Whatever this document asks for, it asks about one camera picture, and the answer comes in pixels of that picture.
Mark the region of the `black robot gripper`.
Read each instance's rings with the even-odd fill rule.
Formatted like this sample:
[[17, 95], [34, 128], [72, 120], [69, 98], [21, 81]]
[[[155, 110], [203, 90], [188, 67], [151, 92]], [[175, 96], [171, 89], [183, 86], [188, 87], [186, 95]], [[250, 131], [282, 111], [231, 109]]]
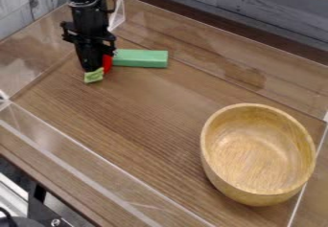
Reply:
[[115, 35], [107, 30], [108, 16], [113, 9], [104, 5], [75, 7], [69, 5], [72, 21], [63, 21], [63, 40], [72, 43], [85, 72], [93, 72], [103, 66], [103, 56], [115, 56]]

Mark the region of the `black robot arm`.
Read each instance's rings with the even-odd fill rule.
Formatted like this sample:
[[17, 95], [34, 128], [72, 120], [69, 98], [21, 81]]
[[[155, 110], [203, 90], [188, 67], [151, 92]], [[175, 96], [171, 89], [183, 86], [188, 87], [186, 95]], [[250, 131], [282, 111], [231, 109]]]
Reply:
[[115, 35], [107, 29], [108, 16], [115, 12], [115, 0], [69, 0], [72, 21], [63, 21], [63, 40], [75, 46], [76, 56], [85, 73], [112, 66]]

